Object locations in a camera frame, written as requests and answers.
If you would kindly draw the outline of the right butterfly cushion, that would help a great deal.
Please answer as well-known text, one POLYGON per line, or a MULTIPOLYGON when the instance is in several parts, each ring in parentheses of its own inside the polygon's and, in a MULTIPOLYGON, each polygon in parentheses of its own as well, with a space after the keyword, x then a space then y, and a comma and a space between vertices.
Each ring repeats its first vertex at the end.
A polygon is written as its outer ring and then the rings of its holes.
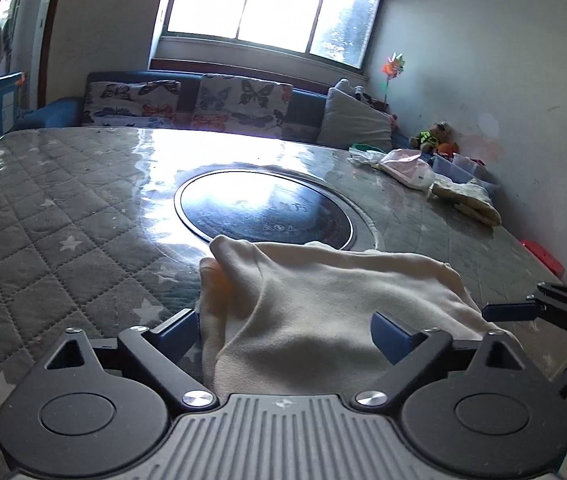
POLYGON ((280 138, 292 96, 292 84, 206 74, 198 89, 191 127, 280 138))

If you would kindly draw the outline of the round black induction cooktop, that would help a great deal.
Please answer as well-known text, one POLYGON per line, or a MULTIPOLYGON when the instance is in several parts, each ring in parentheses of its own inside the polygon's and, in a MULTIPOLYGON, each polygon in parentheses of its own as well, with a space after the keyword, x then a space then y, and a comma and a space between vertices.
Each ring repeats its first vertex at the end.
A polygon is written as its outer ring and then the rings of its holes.
POLYGON ((255 169, 218 169, 187 180, 174 196, 185 226, 202 240, 234 240, 334 249, 352 247, 357 228, 347 206, 322 186, 255 169))

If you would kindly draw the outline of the butterfly cushion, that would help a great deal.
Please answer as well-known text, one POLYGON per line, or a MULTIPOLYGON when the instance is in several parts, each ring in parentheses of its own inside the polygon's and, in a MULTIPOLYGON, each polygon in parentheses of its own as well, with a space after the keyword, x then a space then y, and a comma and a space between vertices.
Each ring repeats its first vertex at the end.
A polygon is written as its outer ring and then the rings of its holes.
POLYGON ((292 84, 206 74, 198 89, 191 127, 280 138, 292 96, 292 84))
POLYGON ((180 82, 93 81, 82 110, 85 127, 172 128, 175 126, 180 82))

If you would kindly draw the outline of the white plush toy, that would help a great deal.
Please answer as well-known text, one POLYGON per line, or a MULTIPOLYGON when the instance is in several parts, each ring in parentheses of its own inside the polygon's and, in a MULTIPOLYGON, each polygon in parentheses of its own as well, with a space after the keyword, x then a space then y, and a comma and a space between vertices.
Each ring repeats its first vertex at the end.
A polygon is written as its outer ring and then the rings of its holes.
POLYGON ((363 86, 352 86, 349 80, 346 78, 340 79, 336 84, 334 84, 334 88, 340 90, 348 96, 351 96, 359 102, 363 102, 369 105, 374 110, 379 110, 379 112, 382 113, 386 113, 389 110, 387 103, 373 99, 363 86))

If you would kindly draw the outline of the grey pillow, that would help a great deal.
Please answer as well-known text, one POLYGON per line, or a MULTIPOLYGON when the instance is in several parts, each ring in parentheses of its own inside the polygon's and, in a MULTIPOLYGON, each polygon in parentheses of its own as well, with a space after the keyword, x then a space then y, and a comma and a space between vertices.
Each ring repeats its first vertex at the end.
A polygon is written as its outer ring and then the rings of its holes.
POLYGON ((384 152, 392 148, 390 118, 337 88, 328 92, 317 143, 348 150, 368 144, 384 152))

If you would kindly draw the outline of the folded yellow green blanket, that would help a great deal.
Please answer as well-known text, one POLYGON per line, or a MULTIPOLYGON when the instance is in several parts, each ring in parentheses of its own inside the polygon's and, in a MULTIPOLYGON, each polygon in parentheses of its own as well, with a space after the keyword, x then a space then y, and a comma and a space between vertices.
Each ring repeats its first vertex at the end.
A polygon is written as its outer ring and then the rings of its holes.
POLYGON ((456 183, 448 177, 436 177, 430 193, 485 226, 495 228, 501 225, 500 213, 494 207, 489 193, 477 179, 456 183))

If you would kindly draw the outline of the left butterfly cushion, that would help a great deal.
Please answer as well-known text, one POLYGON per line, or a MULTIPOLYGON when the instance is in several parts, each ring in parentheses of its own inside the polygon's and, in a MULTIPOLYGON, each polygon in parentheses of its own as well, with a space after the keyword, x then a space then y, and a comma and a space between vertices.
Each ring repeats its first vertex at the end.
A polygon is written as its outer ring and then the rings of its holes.
POLYGON ((85 127, 172 128, 175 126, 180 82, 93 81, 82 110, 85 127))

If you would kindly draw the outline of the green plastic bowl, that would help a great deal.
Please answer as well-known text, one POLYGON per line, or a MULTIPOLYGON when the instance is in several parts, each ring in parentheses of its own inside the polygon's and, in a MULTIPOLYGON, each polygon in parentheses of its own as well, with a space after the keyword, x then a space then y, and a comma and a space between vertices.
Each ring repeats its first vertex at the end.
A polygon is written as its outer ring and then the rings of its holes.
POLYGON ((369 145, 366 143, 355 143, 351 146, 351 148, 362 152, 385 153, 383 148, 378 148, 377 146, 369 145))

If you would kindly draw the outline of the red plastic stool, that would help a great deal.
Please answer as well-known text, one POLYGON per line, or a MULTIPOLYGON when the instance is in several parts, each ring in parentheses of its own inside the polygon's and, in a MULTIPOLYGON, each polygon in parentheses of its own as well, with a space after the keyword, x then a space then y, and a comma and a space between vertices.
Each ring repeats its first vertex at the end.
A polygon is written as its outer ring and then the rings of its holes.
POLYGON ((521 244, 556 277, 563 278, 564 266, 544 246, 533 240, 521 240, 521 244))

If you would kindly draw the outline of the window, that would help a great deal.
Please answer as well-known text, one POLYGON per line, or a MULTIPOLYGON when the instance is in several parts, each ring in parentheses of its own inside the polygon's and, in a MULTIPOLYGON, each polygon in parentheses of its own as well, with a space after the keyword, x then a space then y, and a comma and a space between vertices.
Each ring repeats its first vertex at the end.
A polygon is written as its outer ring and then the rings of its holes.
POLYGON ((382 0, 168 0, 164 29, 361 70, 381 6, 382 0))

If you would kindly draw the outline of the cream sweatshirt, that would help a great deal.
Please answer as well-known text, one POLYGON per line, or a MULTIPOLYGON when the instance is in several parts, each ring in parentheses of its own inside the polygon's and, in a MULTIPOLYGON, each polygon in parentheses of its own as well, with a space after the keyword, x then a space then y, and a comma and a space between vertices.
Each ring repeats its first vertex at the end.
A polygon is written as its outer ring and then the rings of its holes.
POLYGON ((427 256, 225 236, 210 252, 200 262, 203 382, 221 399, 367 389, 391 367, 370 336, 377 311, 461 340, 497 327, 459 273, 427 256))

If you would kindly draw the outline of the clear plastic storage box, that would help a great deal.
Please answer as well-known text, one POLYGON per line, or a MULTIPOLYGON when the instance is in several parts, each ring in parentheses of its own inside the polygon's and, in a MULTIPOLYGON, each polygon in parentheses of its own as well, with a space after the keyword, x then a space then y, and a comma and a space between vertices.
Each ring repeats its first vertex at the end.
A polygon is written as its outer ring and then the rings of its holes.
POLYGON ((456 183, 468 183, 475 179, 489 196, 494 196, 499 190, 499 184, 485 166, 463 155, 454 154, 453 159, 447 159, 435 154, 432 158, 432 169, 436 174, 443 174, 456 183))

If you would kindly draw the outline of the pink white packaged garment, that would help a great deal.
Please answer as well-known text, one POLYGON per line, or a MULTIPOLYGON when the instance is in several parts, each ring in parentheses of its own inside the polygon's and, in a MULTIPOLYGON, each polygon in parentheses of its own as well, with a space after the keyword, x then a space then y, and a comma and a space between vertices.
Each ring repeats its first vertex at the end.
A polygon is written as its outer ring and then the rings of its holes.
POLYGON ((432 168, 421 153, 409 148, 395 148, 388 153, 349 149, 349 160, 384 172, 406 188, 427 192, 435 180, 432 168))

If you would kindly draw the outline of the blue sofa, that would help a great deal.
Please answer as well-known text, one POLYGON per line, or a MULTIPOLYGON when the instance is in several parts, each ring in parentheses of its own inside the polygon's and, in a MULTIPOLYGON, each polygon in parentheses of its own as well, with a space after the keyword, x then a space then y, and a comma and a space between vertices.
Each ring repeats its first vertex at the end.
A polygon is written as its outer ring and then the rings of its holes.
POLYGON ((177 72, 92 73, 78 99, 59 99, 15 123, 40 128, 159 128, 263 136, 346 150, 384 152, 409 142, 396 119, 358 101, 344 81, 320 94, 282 81, 177 72))

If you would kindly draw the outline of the colourful paper pinwheel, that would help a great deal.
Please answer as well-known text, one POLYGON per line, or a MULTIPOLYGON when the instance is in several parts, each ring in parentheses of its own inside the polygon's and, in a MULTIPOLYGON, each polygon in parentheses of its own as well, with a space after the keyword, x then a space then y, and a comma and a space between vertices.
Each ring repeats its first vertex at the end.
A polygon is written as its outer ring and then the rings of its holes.
POLYGON ((384 103, 387 103, 387 92, 389 92, 390 82, 402 75, 404 67, 405 58, 402 53, 393 53, 382 66, 382 73, 385 77, 384 103))

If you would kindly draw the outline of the teddy bear toy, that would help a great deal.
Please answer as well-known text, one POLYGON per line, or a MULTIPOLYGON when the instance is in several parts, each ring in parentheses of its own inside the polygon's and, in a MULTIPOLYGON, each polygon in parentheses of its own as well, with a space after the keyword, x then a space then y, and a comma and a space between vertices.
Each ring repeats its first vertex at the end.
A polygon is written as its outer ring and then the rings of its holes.
POLYGON ((453 139, 454 130, 447 122, 436 122, 428 130, 420 131, 409 139, 409 147, 423 154, 439 154, 451 158, 459 152, 459 145, 453 139))

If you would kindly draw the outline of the blue cabinet in doorway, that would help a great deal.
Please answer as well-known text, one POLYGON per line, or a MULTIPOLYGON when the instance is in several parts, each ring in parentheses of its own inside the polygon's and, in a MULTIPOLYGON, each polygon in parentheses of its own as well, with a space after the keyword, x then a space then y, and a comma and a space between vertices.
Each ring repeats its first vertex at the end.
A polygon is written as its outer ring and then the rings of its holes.
POLYGON ((24 81, 23 72, 0 77, 0 136, 11 131, 18 120, 20 93, 24 81))

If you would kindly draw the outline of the grey quilted star table mat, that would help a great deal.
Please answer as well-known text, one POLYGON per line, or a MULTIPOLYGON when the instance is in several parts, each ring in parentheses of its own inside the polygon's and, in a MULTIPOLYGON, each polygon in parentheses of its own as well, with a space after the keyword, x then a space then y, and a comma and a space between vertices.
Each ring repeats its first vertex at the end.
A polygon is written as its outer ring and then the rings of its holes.
POLYGON ((113 337, 195 304, 207 245, 180 221, 174 196, 225 168, 324 186, 351 216, 356 249, 446 262, 477 304, 521 300, 551 277, 508 231, 333 148, 177 130, 14 132, 0 139, 0 405, 67 328, 113 337))

